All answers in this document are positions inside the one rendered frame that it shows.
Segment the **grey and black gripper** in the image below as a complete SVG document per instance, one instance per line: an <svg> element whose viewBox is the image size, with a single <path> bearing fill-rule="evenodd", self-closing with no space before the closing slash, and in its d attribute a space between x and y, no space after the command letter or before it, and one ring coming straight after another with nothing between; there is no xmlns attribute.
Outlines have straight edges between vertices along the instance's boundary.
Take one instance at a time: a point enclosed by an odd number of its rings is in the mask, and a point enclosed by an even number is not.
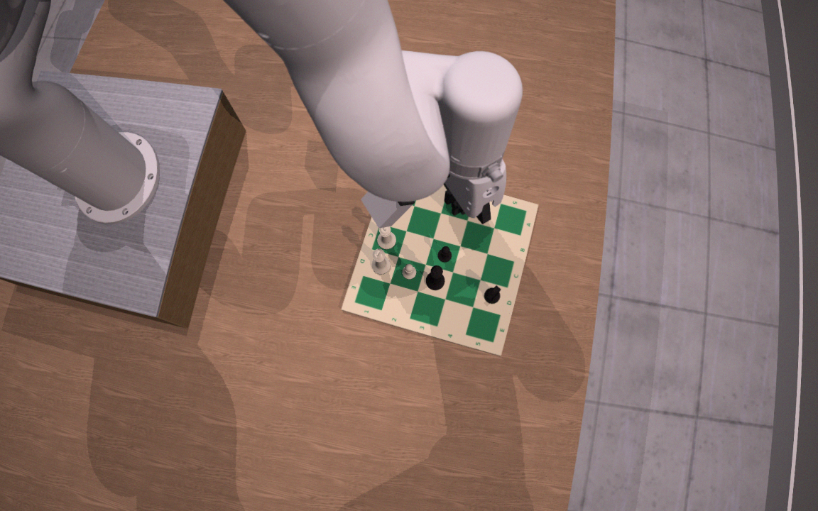
<svg viewBox="0 0 818 511"><path fill-rule="evenodd" d="M506 188L506 165L504 165L503 158L500 165L503 177L496 183L485 175L481 178L459 177L454 172L450 172L450 177L444 183L446 188L444 202L445 204L452 203L452 216L460 212L471 218L476 216L481 224L491 220L490 202L492 201L491 206L498 206L502 202Z"/></svg>

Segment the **white chess piece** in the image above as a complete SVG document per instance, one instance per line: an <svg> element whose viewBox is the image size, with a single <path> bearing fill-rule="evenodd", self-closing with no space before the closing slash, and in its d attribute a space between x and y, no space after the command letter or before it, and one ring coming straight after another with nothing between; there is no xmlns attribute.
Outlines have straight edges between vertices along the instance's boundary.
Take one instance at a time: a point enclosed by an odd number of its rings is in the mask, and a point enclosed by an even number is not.
<svg viewBox="0 0 818 511"><path fill-rule="evenodd" d="M390 260L384 256L384 251L380 248L373 252L372 268L379 275L388 273L391 268Z"/></svg>
<svg viewBox="0 0 818 511"><path fill-rule="evenodd" d="M391 232L390 227L384 227L384 229L379 229L380 235L378 235L378 246L382 247L382 249L391 249L396 244L396 237Z"/></svg>

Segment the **green and cream chessboard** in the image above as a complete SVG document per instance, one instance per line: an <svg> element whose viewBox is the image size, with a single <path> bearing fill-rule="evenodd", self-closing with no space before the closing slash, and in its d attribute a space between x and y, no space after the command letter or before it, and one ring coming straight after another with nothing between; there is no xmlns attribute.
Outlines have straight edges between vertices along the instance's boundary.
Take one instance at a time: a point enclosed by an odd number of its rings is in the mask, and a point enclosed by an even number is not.
<svg viewBox="0 0 818 511"><path fill-rule="evenodd" d="M342 310L502 356L538 204L503 195L497 207L490 202L491 220L481 224L461 212L452 216L445 191L416 200L390 226L396 237L391 249L378 246L380 232L371 219ZM444 246L452 253L446 263L438 258ZM383 275L372 268L378 248L391 262ZM411 280L402 273L407 264L416 270ZM438 290L426 285L435 265L445 277ZM489 304L484 293L496 285L500 299Z"/></svg>

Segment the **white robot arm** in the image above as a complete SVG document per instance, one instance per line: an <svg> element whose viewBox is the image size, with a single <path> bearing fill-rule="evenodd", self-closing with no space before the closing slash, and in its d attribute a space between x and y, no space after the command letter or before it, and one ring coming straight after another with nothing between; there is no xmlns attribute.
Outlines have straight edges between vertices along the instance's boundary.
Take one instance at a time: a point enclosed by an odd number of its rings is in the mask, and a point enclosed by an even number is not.
<svg viewBox="0 0 818 511"><path fill-rule="evenodd" d="M285 62L332 158L369 192L378 229L449 172L502 179L523 96L502 56L401 50L388 0L223 1ZM32 83L50 4L0 0L0 156L74 195L95 222L126 222L155 194L159 159L62 85Z"/></svg>

